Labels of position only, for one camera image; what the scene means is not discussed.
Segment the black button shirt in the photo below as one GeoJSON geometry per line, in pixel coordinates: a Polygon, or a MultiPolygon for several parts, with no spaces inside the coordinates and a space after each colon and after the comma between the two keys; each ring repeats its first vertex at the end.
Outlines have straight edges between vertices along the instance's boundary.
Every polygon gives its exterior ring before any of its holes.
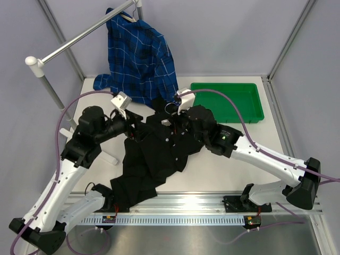
{"type": "Polygon", "coordinates": [[[142,140],[125,139],[123,173],[110,181],[114,197],[127,200],[130,208],[155,197],[156,187],[174,173],[182,172],[188,157],[203,147],[193,136],[161,124],[168,116],[164,111],[166,104],[162,97],[152,100],[155,114],[142,124],[142,140]]]}

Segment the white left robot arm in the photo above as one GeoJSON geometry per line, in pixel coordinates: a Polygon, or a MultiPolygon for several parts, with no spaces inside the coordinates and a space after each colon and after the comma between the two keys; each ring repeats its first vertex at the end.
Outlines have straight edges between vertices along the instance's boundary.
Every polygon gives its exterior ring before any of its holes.
{"type": "Polygon", "coordinates": [[[95,211],[114,208],[111,188],[95,185],[82,199],[62,209],[74,186],[101,153],[101,143],[120,134],[133,137],[143,117],[129,110],[112,111],[108,118],[101,107],[90,106],[79,117],[72,138],[57,152],[57,169],[44,192],[22,218],[14,218],[9,228],[45,254],[55,253],[66,235],[95,211]]]}

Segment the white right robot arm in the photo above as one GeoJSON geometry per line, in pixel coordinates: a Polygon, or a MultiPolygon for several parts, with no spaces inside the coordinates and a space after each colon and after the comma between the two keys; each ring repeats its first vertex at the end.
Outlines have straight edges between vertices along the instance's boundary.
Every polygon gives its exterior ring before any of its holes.
{"type": "Polygon", "coordinates": [[[212,111],[203,106],[179,110],[166,106],[172,123],[181,128],[211,153],[249,163],[277,177],[277,182],[247,184],[237,198],[225,202],[237,212],[256,212],[271,202],[287,201],[303,210],[314,207],[320,184],[320,161],[304,161],[269,150],[237,129],[218,124],[212,111]]]}

